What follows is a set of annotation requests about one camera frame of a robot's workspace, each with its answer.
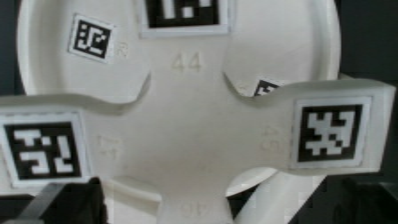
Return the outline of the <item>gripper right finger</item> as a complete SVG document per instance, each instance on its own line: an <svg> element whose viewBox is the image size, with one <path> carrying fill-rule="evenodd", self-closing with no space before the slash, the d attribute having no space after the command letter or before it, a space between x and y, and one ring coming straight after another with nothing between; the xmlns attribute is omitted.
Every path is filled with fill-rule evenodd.
<svg viewBox="0 0 398 224"><path fill-rule="evenodd" d="M398 184L324 179L289 224L398 224Z"/></svg>

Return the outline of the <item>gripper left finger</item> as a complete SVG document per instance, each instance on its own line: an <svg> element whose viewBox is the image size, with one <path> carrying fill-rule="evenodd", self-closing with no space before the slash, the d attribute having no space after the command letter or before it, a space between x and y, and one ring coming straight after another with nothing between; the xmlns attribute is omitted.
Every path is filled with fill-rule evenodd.
<svg viewBox="0 0 398 224"><path fill-rule="evenodd" d="M49 183L10 224L108 224L101 180Z"/></svg>

